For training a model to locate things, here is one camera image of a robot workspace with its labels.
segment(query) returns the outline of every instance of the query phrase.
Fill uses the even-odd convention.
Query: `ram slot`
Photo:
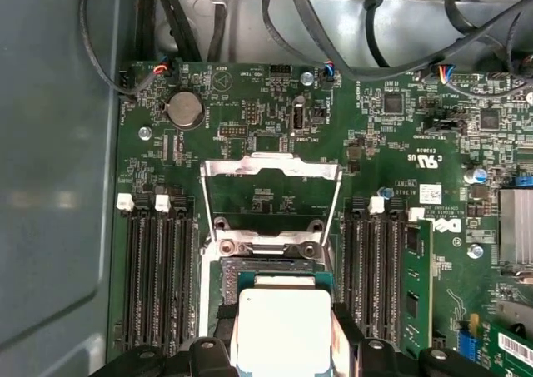
[[[133,347],[135,341],[135,300],[137,275],[137,245],[139,237],[139,219],[129,215],[127,218],[126,238],[126,279],[124,289],[124,312],[122,321],[123,350]]]
[[[170,354],[174,346],[174,267],[176,264],[176,221],[170,219],[165,224],[165,240],[162,249],[162,314],[161,337],[162,349],[166,355]]]
[[[182,215],[177,220],[178,248],[176,264],[176,336],[177,345],[189,338],[190,292],[192,274],[192,221]]]
[[[153,229],[155,229],[155,241],[152,245],[151,252],[151,271],[152,278],[152,292],[151,292],[151,307],[148,321],[150,323],[150,339],[149,344],[154,346],[161,345],[161,306],[163,297],[163,271],[162,271],[162,252],[165,246],[165,224],[167,218],[160,215],[153,221]]]
[[[385,290],[383,289],[383,276],[385,272],[385,246],[386,234],[383,221],[375,218],[371,222],[370,236],[366,242],[368,256],[368,308],[366,309],[367,325],[370,328],[370,336],[380,338],[385,329],[383,306],[386,302]]]
[[[147,280],[146,284],[146,318],[145,318],[145,336],[144,344],[151,345],[153,336],[153,320],[155,315],[156,304],[156,285],[157,285],[157,218],[150,217],[150,231],[146,248],[147,260]]]
[[[386,238],[386,304],[384,306],[387,326],[383,339],[398,344],[400,339],[400,291],[401,291],[401,248],[403,243],[403,230],[405,222],[394,216],[387,222]]]
[[[344,301],[355,322],[362,323],[365,292],[363,290],[363,243],[367,234],[367,222],[361,213],[347,213],[344,244]]]

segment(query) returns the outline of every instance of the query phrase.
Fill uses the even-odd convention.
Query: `green circuit board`
[[[139,80],[153,67],[134,63],[129,76]],[[301,83],[303,72],[314,76],[311,86]],[[411,246],[409,252],[407,244],[401,248],[399,276],[414,279],[402,279],[405,286],[394,294],[403,314],[396,337],[402,350],[416,355],[437,334],[446,346],[456,348],[458,330],[471,314],[490,319],[499,299],[533,303],[530,288],[501,275],[498,259],[498,191],[519,168],[533,169],[533,157],[529,160],[533,152],[526,151],[533,148],[533,119],[526,98],[488,102],[463,97],[438,81],[421,82],[415,73],[374,83],[351,82],[337,74],[328,84],[320,73],[296,66],[273,70],[269,65],[177,64],[174,72],[159,76],[137,99],[122,101],[117,194],[130,193],[137,204],[137,199],[148,203],[154,193],[172,190],[180,211],[171,226],[155,214],[133,220],[116,212],[108,359],[140,344],[142,340],[131,338],[135,329],[159,331],[148,334],[149,339],[145,334],[144,339],[168,345],[168,354],[197,333],[200,249],[209,231],[200,165],[205,160],[240,160],[257,151],[292,153],[306,162],[342,166],[330,240],[336,255],[336,287],[341,300],[351,301],[354,313],[361,297],[353,298],[353,287],[348,287],[353,280],[346,277],[357,268],[349,252],[356,233],[348,231],[357,231],[358,212],[366,212],[368,199],[380,187],[394,190],[391,206],[398,208],[394,218],[399,215],[401,224],[393,218],[380,221],[379,228],[387,231],[385,237],[401,241],[407,240],[404,231],[409,226],[417,226],[424,235],[418,249]],[[456,73],[452,81],[480,92],[502,91],[511,84],[505,74]],[[177,129],[165,113],[165,102],[178,91],[194,92],[202,100],[205,119],[193,130]],[[295,128],[292,109],[298,96],[305,100],[305,113]],[[144,126],[152,133],[146,141],[138,135]],[[488,173],[480,200],[472,198],[471,186],[464,180],[472,166]],[[233,229],[259,231],[265,226],[300,231],[313,219],[324,220],[335,188],[331,181],[290,178],[277,170],[217,176],[209,184],[213,214],[224,216]],[[410,223],[406,218],[413,207],[424,208],[428,222]],[[163,243],[169,236],[181,244],[139,250],[141,241]],[[130,247],[132,240],[137,249]],[[481,258],[467,255],[472,244],[483,248]],[[161,258],[168,265],[157,260]],[[224,267],[212,266],[211,332],[217,306],[223,302]],[[187,294],[157,297],[158,292],[172,292],[175,285]],[[407,300],[408,295],[416,300]],[[148,297],[151,305],[142,300]],[[167,330],[173,332],[162,338]]]

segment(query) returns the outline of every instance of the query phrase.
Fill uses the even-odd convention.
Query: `white label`
[[[516,342],[502,333],[498,333],[498,346],[508,354],[515,356],[529,366],[533,366],[533,350]]]
[[[420,184],[421,204],[440,205],[442,203],[442,186],[440,184]]]
[[[451,233],[461,233],[461,219],[434,219],[432,217],[426,217],[427,221],[432,221],[433,231],[438,231],[439,233],[444,233],[449,231]]]

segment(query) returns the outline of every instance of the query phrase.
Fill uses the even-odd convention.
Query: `integrated circuit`
[[[403,113],[403,96],[399,92],[383,94],[383,113],[395,115]]]
[[[480,110],[480,129],[498,130],[500,128],[500,111],[496,108]]]

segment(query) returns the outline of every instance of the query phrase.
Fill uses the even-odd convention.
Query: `chip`
[[[348,161],[357,161],[363,155],[363,149],[360,146],[349,146],[346,150]]]
[[[348,173],[357,173],[361,171],[361,163],[359,161],[348,162]]]
[[[480,112],[481,130],[500,129],[500,112],[495,108],[485,108]]]
[[[468,204],[466,207],[466,215],[468,217],[476,217],[476,205]]]
[[[418,236],[419,230],[416,227],[407,227],[406,228],[406,242],[407,249],[413,251],[417,254],[421,253],[421,243]]]
[[[476,206],[476,216],[482,217],[485,215],[485,207],[483,205]]]
[[[491,188],[484,184],[473,184],[470,186],[470,198],[472,200],[486,200],[491,193]]]
[[[383,95],[384,113],[403,113],[403,97],[399,92],[386,92]]]
[[[418,295],[415,295],[412,292],[407,293],[406,310],[412,317],[418,316]]]

